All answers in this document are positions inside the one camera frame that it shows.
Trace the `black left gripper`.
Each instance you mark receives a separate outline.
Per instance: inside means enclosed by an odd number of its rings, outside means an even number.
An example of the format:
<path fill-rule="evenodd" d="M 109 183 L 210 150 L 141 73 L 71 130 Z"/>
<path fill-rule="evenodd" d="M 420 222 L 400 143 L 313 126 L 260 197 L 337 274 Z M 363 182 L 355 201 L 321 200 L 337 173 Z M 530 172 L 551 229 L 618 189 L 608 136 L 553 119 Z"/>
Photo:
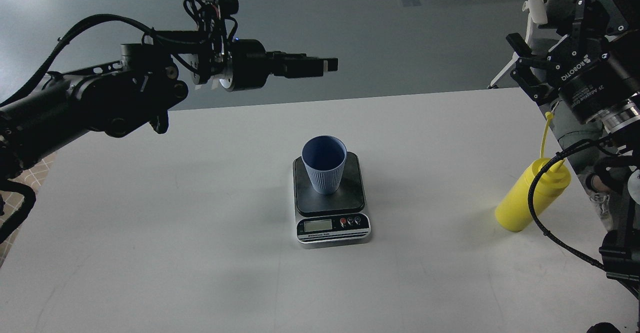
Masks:
<path fill-rule="evenodd" d="M 272 65 L 272 75 L 287 79 L 317 78 L 338 71 L 335 57 L 320 58 L 306 53 L 267 52 L 256 39 L 236 39 L 228 51 L 226 69 L 220 85 L 227 92 L 261 89 L 265 86 Z"/>

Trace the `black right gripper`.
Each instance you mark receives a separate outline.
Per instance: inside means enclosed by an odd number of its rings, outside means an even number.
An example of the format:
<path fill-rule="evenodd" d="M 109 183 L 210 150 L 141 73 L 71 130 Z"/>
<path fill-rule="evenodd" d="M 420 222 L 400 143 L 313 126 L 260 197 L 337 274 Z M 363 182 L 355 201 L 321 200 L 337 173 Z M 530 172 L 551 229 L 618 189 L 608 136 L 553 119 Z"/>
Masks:
<path fill-rule="evenodd" d="M 548 55 L 534 54 L 517 32 L 510 77 L 537 106 L 559 96 L 579 123 L 622 106 L 639 93 L 639 0 L 571 0 L 558 27 L 562 39 Z M 542 82 L 531 69 L 548 73 Z"/>

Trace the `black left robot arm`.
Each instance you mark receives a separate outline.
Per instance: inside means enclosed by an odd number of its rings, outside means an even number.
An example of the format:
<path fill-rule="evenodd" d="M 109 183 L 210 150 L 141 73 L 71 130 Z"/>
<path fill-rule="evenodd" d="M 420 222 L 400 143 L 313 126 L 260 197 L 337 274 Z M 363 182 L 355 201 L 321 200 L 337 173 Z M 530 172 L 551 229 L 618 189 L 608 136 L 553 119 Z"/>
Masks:
<path fill-rule="evenodd" d="M 76 23 L 28 82 L 1 104 L 1 191 L 22 203 L 1 224 L 1 241 L 26 220 L 35 205 L 33 188 L 16 181 L 45 157 L 89 131 L 122 138 L 144 124 L 157 134 L 169 129 L 169 109 L 189 89 L 179 65 L 197 85 L 220 82 L 229 92 L 262 88 L 274 75 L 288 79 L 322 77 L 338 70 L 337 58 L 268 52 L 256 39 L 238 39 L 238 0 L 183 0 L 196 30 L 155 30 L 114 14 L 96 14 Z M 98 24 L 121 22 L 149 42 L 122 44 L 118 61 L 61 73 L 54 59 L 72 39 Z"/>

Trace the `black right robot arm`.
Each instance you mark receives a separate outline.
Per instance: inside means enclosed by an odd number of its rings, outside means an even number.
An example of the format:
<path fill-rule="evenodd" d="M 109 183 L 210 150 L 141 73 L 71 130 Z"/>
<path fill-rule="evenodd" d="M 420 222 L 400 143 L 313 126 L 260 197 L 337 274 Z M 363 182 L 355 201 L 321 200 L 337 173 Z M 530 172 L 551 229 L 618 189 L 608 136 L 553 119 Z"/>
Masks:
<path fill-rule="evenodd" d="M 559 39 L 544 52 L 530 48 L 530 37 L 508 34 L 510 77 L 540 108 L 563 104 L 572 122 L 602 128 L 542 165 L 525 192 L 526 208 L 546 237 L 638 297 L 639 0 L 528 0 L 523 10 L 530 25 L 554 29 Z M 601 156 L 590 165 L 585 189 L 595 191 L 594 181 L 600 181 L 621 201 L 599 247 L 601 262 L 555 237 L 534 206 L 534 193 L 553 164 L 587 150 Z"/>

